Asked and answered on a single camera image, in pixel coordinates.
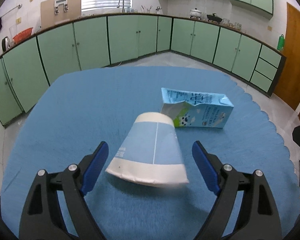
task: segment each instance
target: blue gripper pad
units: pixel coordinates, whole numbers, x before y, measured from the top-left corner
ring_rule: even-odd
[[[100,175],[100,172],[105,165],[105,162],[108,158],[109,154],[109,146],[107,143],[104,143],[101,148],[98,150],[97,154],[94,156],[90,165],[86,169],[83,180],[82,187],[80,191],[83,195],[86,195],[89,191],[91,191]]]
[[[192,156],[208,189],[218,195],[221,190],[218,184],[218,174],[197,142],[194,142],[192,146]]]

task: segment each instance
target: green bottle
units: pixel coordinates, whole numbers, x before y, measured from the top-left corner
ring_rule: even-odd
[[[284,47],[284,36],[283,36],[283,34],[282,34],[282,35],[279,37],[277,50],[283,51],[283,47]]]

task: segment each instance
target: faucet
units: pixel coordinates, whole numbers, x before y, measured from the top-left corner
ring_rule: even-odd
[[[120,7],[120,1],[121,1],[121,0],[119,0],[119,2],[118,2],[117,8]],[[124,0],[122,0],[122,13],[124,13]]]

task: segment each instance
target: blue tablecloth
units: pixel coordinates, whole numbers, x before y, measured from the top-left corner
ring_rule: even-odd
[[[251,95],[227,75],[181,67],[122,66],[58,78],[28,116],[4,173],[1,208],[10,229],[18,235],[23,205],[39,169],[62,171],[91,154],[103,140],[110,147],[105,169],[135,118],[144,112],[160,111],[162,87],[226,94],[234,110],[224,129],[177,129],[190,181],[184,188],[146,187],[101,173],[85,200],[107,239],[195,237],[215,201],[192,158],[191,147],[196,140],[238,171],[264,172],[286,235],[300,213],[300,189],[289,150],[275,125]],[[59,194],[59,198],[67,228],[75,234],[64,196]],[[234,227],[241,198],[238,194],[226,234]]]

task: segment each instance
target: metal screw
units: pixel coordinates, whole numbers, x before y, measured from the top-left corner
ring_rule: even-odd
[[[43,176],[45,174],[45,170],[39,170],[38,171],[38,176]]]
[[[229,164],[223,165],[223,168],[225,169],[225,171],[232,171],[232,166]]]
[[[257,175],[258,177],[262,177],[263,172],[262,172],[261,170],[256,170],[256,175]]]
[[[71,165],[69,165],[68,170],[75,171],[77,168],[78,168],[77,164],[71,164]]]

